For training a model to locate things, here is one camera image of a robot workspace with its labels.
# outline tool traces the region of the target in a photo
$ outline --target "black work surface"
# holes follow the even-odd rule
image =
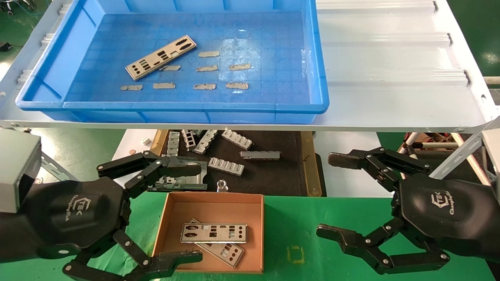
[[[236,131],[252,140],[249,151],[280,151],[277,161],[245,160],[240,156],[243,149],[224,139],[219,130],[205,155],[186,151],[183,134],[180,133],[179,156],[196,157],[209,161],[211,157],[244,165],[241,176],[208,168],[203,179],[207,191],[217,191],[217,181],[225,180],[229,192],[275,195],[307,196],[304,165],[302,163],[301,134],[295,131]]]

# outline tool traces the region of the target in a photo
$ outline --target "green mat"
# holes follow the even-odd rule
[[[149,254],[153,251],[165,197],[165,194],[151,192],[132,202],[127,233]],[[364,235],[369,233],[391,218],[388,198],[266,196],[264,202],[264,274],[176,273],[170,280],[495,280],[484,260],[453,254],[451,261],[438,271],[378,275],[361,259],[342,254],[336,242],[316,236],[315,229],[320,223],[353,229]],[[387,244],[383,250],[388,254],[420,251],[401,235]],[[34,259],[0,264],[0,280],[69,281],[71,279],[62,273],[63,265],[69,260]],[[121,275],[135,267],[134,261],[117,246],[90,265]]]

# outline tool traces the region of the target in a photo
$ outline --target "cardboard box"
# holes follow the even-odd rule
[[[196,219],[204,224],[247,224],[245,250],[236,268],[192,243],[181,243],[183,224]],[[216,192],[170,192],[165,201],[153,255],[161,252],[199,250],[203,260],[181,264],[179,272],[245,273],[264,272],[264,196]]]

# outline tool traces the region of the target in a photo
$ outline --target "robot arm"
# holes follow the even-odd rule
[[[113,179],[141,171],[125,184]],[[0,263],[32,258],[60,259],[76,255],[63,272],[88,281],[146,281],[169,277],[180,264],[202,260],[200,251],[167,252],[148,257],[125,233],[131,213],[130,199],[147,190],[162,176],[195,176],[196,164],[150,151],[97,167],[99,179],[66,180],[33,185],[17,213],[0,212]],[[119,244],[138,264],[125,277],[87,267]]]
[[[500,261],[500,206],[491,186],[428,177],[429,165],[383,147],[349,154],[330,153],[328,163],[363,169],[394,192],[390,221],[366,236],[318,225],[316,235],[339,243],[344,254],[362,258],[379,274],[438,270],[450,256]],[[409,175],[400,180],[392,171]],[[422,253],[387,255],[379,246],[401,233]]]

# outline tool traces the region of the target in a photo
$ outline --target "blue plastic bin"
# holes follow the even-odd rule
[[[198,47],[170,63],[180,70],[129,76],[125,66],[183,35]],[[55,120],[309,124],[329,106],[314,0],[75,0],[53,40],[16,104]],[[193,89],[203,83],[216,89]]]

